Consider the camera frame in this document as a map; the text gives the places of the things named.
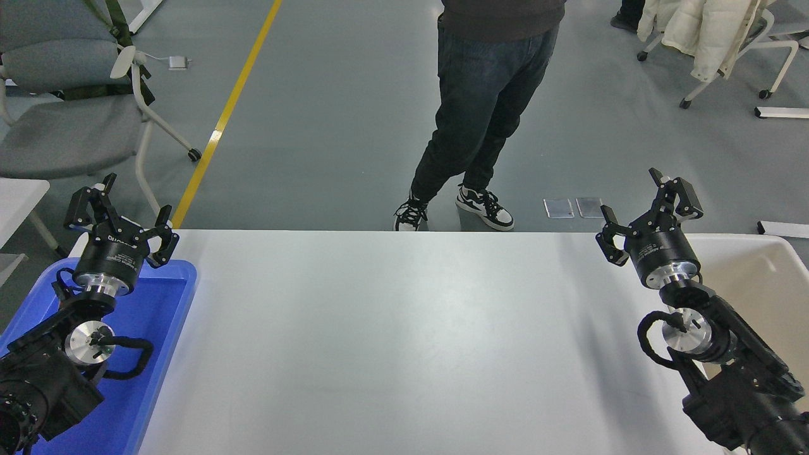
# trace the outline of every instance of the gray chair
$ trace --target gray chair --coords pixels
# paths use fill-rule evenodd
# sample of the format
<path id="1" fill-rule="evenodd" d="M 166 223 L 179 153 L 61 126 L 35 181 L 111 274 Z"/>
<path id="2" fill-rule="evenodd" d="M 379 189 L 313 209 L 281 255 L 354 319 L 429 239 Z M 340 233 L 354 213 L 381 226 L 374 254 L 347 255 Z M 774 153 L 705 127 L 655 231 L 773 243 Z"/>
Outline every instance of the gray chair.
<path id="1" fill-rule="evenodd" d="M 776 25 L 770 31 L 774 39 L 792 42 L 796 36 L 809 31 L 809 6 L 805 0 L 779 0 L 769 6 Z M 797 41 L 802 47 L 809 46 L 809 37 Z M 759 106 L 754 111 L 759 118 L 804 118 L 809 119 L 809 108 L 770 108 Z"/>
<path id="2" fill-rule="evenodd" d="M 0 0 L 0 77 L 31 93 L 115 84 L 133 92 L 37 104 L 15 120 L 0 83 L 0 115 L 11 127 L 0 144 L 0 176 L 80 176 L 136 155 L 138 184 L 157 214 L 160 205 L 143 175 L 154 125 L 192 161 L 201 154 L 146 105 L 140 85 L 146 58 L 134 47 L 121 49 L 107 17 L 104 0 Z"/>

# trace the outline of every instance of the chair seat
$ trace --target chair seat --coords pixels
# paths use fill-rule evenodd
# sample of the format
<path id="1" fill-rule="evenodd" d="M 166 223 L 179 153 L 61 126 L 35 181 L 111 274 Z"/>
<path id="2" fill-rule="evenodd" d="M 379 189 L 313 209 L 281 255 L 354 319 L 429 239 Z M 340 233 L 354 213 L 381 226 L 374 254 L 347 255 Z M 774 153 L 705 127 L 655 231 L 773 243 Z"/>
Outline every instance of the chair seat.
<path id="1" fill-rule="evenodd" d="M 136 153 L 140 124 L 132 95 L 37 104 L 0 143 L 0 176 L 48 180 L 99 171 Z"/>
<path id="2" fill-rule="evenodd" d="M 805 6 L 797 8 L 790 2 L 775 2 L 767 6 L 769 12 L 775 16 L 775 24 L 770 30 L 770 36 L 790 35 L 809 30 L 809 16 Z"/>

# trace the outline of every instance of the dark sweater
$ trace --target dark sweater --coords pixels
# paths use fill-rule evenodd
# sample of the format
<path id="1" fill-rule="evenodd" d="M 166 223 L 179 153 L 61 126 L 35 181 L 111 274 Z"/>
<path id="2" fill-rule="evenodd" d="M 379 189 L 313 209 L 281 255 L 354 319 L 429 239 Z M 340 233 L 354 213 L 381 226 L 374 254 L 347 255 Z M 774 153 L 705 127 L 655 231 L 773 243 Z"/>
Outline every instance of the dark sweater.
<path id="1" fill-rule="evenodd" d="M 442 0 L 448 32 L 478 41 L 513 41 L 540 35 L 565 15 L 565 0 Z"/>

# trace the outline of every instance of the chair armrest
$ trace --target chair armrest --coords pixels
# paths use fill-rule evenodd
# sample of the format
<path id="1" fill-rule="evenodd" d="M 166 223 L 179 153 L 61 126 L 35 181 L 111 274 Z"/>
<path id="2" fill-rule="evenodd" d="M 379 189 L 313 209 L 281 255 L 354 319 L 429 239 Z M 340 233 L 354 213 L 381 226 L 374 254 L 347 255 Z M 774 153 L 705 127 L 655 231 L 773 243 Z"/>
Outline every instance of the chair armrest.
<path id="1" fill-rule="evenodd" d="M 129 68 L 136 62 L 138 50 L 135 46 L 127 46 L 118 53 L 118 59 L 112 65 L 112 71 L 109 73 L 110 79 L 120 79 L 126 76 Z"/>
<path id="2" fill-rule="evenodd" d="M 0 65 L 0 117 L 6 123 L 6 125 L 13 125 L 14 118 L 11 117 L 11 114 L 8 113 L 8 109 L 6 108 L 6 71 Z"/>

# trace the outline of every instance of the silver metal flange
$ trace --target silver metal flange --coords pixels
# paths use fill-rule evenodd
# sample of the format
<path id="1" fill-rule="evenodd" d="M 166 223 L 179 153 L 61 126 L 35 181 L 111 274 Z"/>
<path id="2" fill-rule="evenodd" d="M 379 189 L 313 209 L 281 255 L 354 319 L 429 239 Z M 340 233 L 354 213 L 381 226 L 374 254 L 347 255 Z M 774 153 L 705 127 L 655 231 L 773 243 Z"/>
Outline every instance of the silver metal flange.
<path id="1" fill-rule="evenodd" d="M 658 267 L 646 276 L 646 285 L 651 289 L 661 289 L 669 283 L 692 279 L 697 276 L 699 269 L 692 262 L 682 261 Z"/>
<path id="2" fill-rule="evenodd" d="M 76 284 L 85 291 L 99 292 L 110 297 L 129 293 L 129 286 L 120 279 L 107 274 L 82 274 L 75 278 Z"/>
<path id="3" fill-rule="evenodd" d="M 65 338 L 65 354 L 74 364 L 90 366 L 100 364 L 115 350 L 114 346 L 91 345 L 92 335 L 102 327 L 112 334 L 112 328 L 101 321 L 87 321 L 73 329 Z"/>
<path id="4" fill-rule="evenodd" d="M 663 338 L 673 350 L 690 355 L 699 355 L 708 350 L 711 345 L 712 329 L 710 324 L 697 310 L 692 308 L 679 308 L 675 313 L 683 316 L 686 331 L 668 324 L 663 324 Z"/>

